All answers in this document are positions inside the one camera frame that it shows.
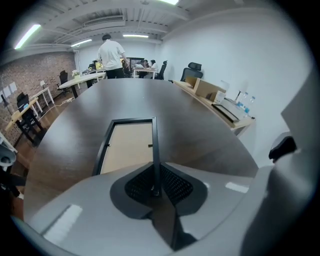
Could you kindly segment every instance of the ceiling light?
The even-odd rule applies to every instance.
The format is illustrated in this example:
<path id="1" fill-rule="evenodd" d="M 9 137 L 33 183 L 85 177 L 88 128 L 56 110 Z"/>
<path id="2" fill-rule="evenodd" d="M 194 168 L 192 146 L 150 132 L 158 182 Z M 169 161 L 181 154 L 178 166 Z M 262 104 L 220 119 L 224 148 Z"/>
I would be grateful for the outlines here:
<path id="1" fill-rule="evenodd" d="M 92 39 L 84 40 L 84 41 L 82 41 L 82 42 L 77 42 L 77 43 L 71 45 L 71 47 L 78 46 L 78 45 L 81 45 L 81 44 L 83 44 L 83 43 L 90 42 L 90 41 L 92 41 Z"/>
<path id="2" fill-rule="evenodd" d="M 142 34 L 124 34 L 124 38 L 149 38 L 148 35 L 142 35 Z"/>
<path id="3" fill-rule="evenodd" d="M 27 33 L 24 34 L 24 36 L 21 38 L 21 40 L 18 42 L 18 44 L 16 45 L 16 47 L 14 49 L 19 49 L 21 48 L 21 46 L 28 40 L 28 38 L 38 29 L 40 28 L 41 25 L 39 24 L 35 24 L 33 25 L 28 31 Z"/>
<path id="4" fill-rule="evenodd" d="M 166 3 L 172 4 L 172 5 L 176 5 L 179 2 L 179 0 L 159 0 L 159 1 L 166 2 Z"/>

